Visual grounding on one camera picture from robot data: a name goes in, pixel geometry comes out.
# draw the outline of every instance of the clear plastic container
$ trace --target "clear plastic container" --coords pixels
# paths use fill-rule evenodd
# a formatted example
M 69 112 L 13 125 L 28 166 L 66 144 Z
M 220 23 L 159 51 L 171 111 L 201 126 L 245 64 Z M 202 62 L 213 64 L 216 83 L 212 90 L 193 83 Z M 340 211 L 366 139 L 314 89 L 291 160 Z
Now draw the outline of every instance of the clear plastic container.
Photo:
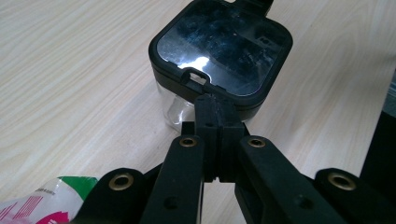
M 167 90 L 157 82 L 163 100 L 163 116 L 166 123 L 181 132 L 183 121 L 195 121 L 194 104 Z

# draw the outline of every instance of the black plastic lid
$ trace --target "black plastic lid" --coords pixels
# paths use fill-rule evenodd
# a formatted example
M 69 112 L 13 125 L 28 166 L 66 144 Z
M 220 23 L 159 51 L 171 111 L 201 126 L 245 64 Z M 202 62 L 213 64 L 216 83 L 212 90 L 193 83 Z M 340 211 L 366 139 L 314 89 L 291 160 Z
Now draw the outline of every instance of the black plastic lid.
M 201 0 L 181 11 L 151 41 L 149 57 L 157 81 L 190 102 L 217 93 L 245 109 L 260 105 L 292 38 L 265 12 L 258 15 L 239 6 Z

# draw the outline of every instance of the hole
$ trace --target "hole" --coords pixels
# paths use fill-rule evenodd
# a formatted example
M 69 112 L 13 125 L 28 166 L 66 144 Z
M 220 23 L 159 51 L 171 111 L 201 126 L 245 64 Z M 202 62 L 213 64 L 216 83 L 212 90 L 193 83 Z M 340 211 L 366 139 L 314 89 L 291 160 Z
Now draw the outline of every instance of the hole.
M 163 201 L 163 206 L 169 210 L 177 209 L 178 208 L 178 197 L 171 196 L 171 197 L 166 198 L 165 201 Z
M 337 173 L 331 173 L 328 176 L 329 182 L 339 189 L 354 190 L 356 188 L 355 182 L 347 177 Z
M 200 76 L 196 75 L 195 73 L 190 73 L 190 79 L 192 81 L 194 81 L 194 82 L 197 82 L 197 83 L 203 85 L 203 86 L 206 83 L 206 79 L 205 78 L 200 77 Z
M 114 175 L 114 177 L 108 182 L 108 186 L 113 190 L 125 190 L 132 186 L 134 183 L 134 177 L 128 173 Z
M 116 179 L 115 183 L 117 186 L 123 186 L 128 183 L 129 179 L 126 176 L 121 176 Z
M 265 142 L 258 138 L 252 138 L 248 140 L 248 144 L 251 147 L 265 147 Z
M 197 145 L 197 141 L 189 137 L 180 139 L 179 143 L 183 147 L 194 147 L 195 145 Z
M 302 194 L 294 198 L 294 203 L 303 209 L 312 209 L 314 207 L 314 203 Z

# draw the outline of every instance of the white plastic wrapper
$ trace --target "white plastic wrapper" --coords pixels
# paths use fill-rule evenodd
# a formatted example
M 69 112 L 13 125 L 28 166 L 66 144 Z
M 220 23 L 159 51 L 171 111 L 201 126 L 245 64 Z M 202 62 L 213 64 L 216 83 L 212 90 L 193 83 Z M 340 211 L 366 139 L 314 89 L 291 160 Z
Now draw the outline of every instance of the white plastic wrapper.
M 67 223 L 76 216 L 96 183 L 94 177 L 52 179 L 24 198 L 0 203 L 0 223 Z

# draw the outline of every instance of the light wood grain surface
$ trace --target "light wood grain surface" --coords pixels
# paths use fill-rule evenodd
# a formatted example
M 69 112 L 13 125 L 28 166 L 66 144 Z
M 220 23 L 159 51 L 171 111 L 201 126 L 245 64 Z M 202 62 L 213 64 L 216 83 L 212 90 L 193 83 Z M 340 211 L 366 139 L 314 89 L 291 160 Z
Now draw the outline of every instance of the light wood grain surface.
M 166 126 L 148 46 L 190 1 L 0 2 L 0 201 L 60 175 L 146 172 Z M 359 175 L 396 66 L 396 1 L 275 0 L 294 40 L 247 123 L 304 174 Z M 231 184 L 206 184 L 204 223 L 243 223 Z

